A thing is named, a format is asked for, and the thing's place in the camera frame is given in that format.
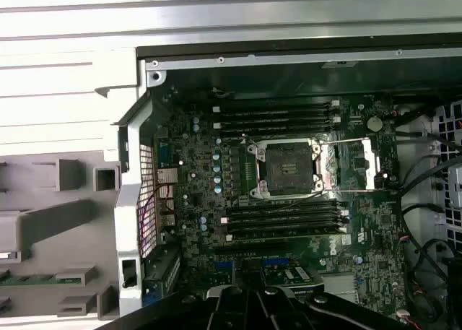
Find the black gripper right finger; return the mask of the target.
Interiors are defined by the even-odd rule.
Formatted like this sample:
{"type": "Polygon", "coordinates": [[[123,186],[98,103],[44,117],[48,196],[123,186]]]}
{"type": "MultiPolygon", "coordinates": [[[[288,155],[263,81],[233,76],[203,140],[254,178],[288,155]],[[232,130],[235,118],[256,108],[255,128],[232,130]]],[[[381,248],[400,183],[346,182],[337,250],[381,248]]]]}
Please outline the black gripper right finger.
{"type": "Polygon", "coordinates": [[[313,292],[305,301],[289,290],[268,285],[261,267],[252,268],[252,293],[258,297],[273,329],[408,329],[395,319],[327,292],[313,292]]]}

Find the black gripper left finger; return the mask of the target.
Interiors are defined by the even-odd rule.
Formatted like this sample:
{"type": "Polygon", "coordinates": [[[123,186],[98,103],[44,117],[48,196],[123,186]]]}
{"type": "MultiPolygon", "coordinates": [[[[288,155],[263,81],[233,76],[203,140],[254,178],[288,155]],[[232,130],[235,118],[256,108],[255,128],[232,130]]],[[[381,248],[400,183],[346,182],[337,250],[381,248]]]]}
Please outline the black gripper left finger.
{"type": "Polygon", "coordinates": [[[209,290],[203,299],[180,291],[101,326],[101,329],[244,329],[252,271],[240,267],[233,285],[209,290]]]}

